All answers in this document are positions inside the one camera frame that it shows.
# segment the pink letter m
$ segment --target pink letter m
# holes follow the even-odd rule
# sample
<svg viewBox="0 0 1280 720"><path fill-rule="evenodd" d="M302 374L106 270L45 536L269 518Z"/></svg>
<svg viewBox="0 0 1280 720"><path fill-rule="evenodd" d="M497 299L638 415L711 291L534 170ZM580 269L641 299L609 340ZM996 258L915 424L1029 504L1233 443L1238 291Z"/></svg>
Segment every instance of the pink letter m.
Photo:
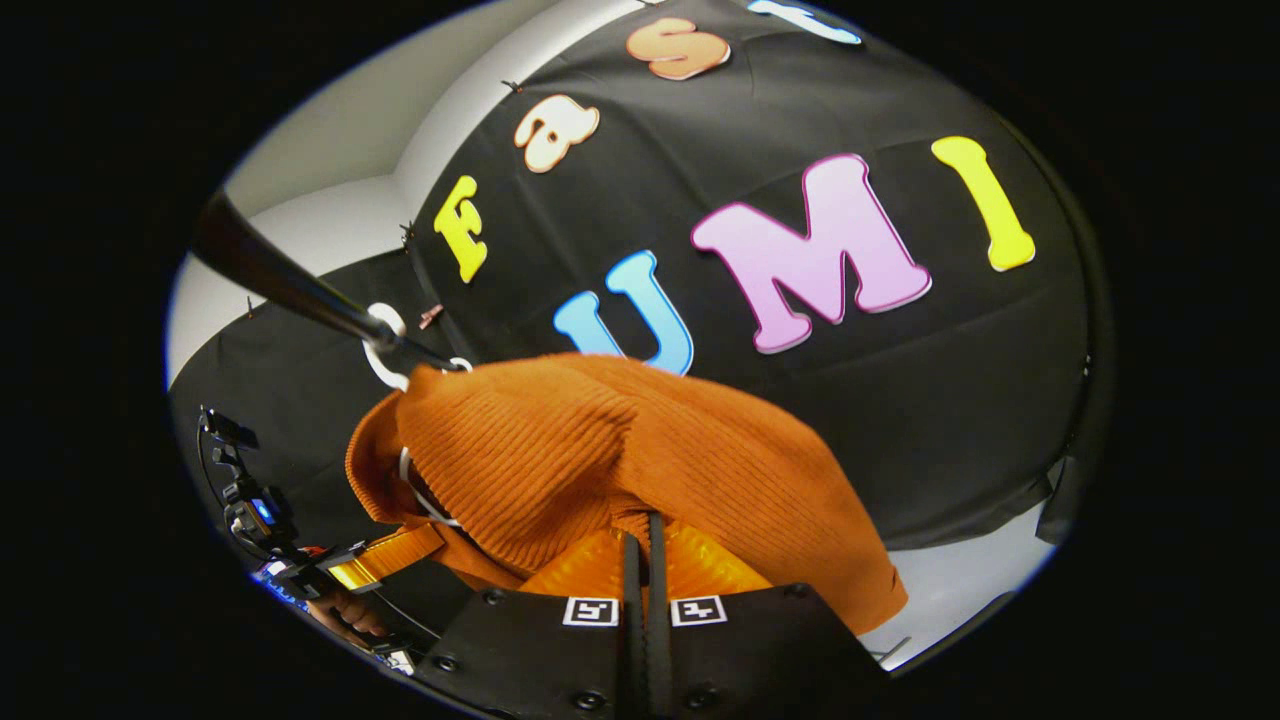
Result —
<svg viewBox="0 0 1280 720"><path fill-rule="evenodd" d="M883 313L923 296L933 279L911 261L867 179L860 156L833 155L804 173L809 237L801 237L764 213L733 202L694 228L699 250L721 256L742 288L760 329L755 348L782 352L809 338L813 323L792 313L785 286L827 322L845 319L845 256L858 274L854 304Z"/></svg>

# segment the black pole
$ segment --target black pole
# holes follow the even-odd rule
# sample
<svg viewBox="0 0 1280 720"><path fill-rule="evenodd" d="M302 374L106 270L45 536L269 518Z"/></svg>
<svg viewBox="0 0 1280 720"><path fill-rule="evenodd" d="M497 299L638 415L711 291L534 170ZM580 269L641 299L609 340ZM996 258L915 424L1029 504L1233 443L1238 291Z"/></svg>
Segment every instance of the black pole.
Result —
<svg viewBox="0 0 1280 720"><path fill-rule="evenodd" d="M404 347L445 370L454 364L396 334L390 325L316 278L271 245L219 190L196 225L192 254L227 279L338 332L370 342L378 352Z"/></svg>

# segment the screw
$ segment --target screw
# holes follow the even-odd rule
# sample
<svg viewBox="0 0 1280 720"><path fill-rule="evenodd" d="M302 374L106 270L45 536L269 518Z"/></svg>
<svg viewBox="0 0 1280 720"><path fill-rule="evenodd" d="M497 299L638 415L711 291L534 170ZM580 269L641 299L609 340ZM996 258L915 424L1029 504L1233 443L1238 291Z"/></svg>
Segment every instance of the screw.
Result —
<svg viewBox="0 0 1280 720"><path fill-rule="evenodd" d="M685 697L685 707L689 710L701 710L716 705L716 689L694 691Z"/></svg>
<svg viewBox="0 0 1280 720"><path fill-rule="evenodd" d="M581 693L573 698L573 705L582 710L595 710L604 705L604 696L593 692Z"/></svg>

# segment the blue letter u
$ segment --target blue letter u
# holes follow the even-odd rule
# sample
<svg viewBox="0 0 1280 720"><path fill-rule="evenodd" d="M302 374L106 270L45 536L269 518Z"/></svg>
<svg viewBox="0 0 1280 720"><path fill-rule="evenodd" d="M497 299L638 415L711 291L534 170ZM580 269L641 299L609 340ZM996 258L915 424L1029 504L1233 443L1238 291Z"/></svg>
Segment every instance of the blue letter u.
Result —
<svg viewBox="0 0 1280 720"><path fill-rule="evenodd" d="M658 354L646 363L668 373L684 375L694 364L694 338L653 277L657 266L658 259L654 254L641 250L614 265L604 277L604 286L611 292L630 297L631 304L658 338ZM599 307L600 299L594 292L580 292L561 305L552 324L568 336L580 352L622 355L622 348L600 319Z"/></svg>

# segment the white wall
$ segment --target white wall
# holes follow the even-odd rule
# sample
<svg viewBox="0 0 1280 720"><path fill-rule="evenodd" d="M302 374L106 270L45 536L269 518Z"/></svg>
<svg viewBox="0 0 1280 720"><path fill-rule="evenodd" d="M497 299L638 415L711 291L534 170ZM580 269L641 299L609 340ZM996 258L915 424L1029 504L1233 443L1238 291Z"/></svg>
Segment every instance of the white wall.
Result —
<svg viewBox="0 0 1280 720"><path fill-rule="evenodd" d="M1041 502L980 538L888 553L906 588L906 607L858 639L877 653L905 639L881 662L892 670L951 634L997 596L1021 588L1053 553L1053 546L1036 537L1043 509Z"/></svg>
<svg viewBox="0 0 1280 720"><path fill-rule="evenodd" d="M379 53L264 136L228 179L227 195L252 217L307 192L390 173L422 118L458 76L556 4L488 3Z"/></svg>

